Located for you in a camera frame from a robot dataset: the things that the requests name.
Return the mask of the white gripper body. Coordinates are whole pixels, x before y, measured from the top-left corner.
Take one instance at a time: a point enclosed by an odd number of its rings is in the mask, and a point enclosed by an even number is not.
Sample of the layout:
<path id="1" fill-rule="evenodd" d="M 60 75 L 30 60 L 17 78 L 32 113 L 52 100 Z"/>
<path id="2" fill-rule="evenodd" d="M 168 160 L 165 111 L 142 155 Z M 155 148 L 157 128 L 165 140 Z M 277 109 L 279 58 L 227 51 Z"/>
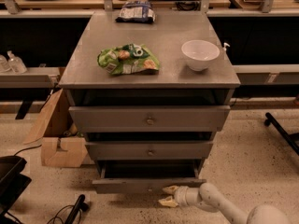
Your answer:
<path id="1" fill-rule="evenodd" d="M 179 206 L 196 206 L 201 202 L 199 188 L 179 186 L 174 194 L 175 201 Z"/>

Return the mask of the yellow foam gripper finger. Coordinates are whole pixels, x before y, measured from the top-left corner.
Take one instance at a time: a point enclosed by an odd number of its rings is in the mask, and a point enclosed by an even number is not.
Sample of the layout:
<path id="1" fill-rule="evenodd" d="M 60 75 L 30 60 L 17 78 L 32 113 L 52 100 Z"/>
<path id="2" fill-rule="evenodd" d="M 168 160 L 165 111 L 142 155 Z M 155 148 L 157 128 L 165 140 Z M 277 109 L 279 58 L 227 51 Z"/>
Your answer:
<path id="1" fill-rule="evenodd" d="M 166 207 L 175 208 L 178 206 L 178 203 L 172 196 L 168 196 L 166 198 L 160 199 L 159 204 Z"/>
<path id="2" fill-rule="evenodd" d="M 174 194 L 178 189 L 178 186 L 173 185 L 173 186 L 168 186 L 163 188 L 163 192 L 167 194 Z"/>

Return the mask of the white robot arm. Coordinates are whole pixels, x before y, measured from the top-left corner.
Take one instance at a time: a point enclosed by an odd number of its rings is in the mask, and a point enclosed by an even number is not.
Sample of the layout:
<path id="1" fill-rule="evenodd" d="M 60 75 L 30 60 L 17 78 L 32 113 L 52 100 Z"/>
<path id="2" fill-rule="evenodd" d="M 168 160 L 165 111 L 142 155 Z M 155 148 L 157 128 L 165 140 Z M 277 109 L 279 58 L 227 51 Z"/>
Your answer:
<path id="1" fill-rule="evenodd" d="M 168 197 L 159 200 L 162 206 L 195 206 L 211 213 L 221 212 L 230 224 L 292 224 L 282 211 L 269 204 L 260 204 L 245 213 L 211 183 L 203 183 L 199 188 L 170 186 L 163 191 Z"/>

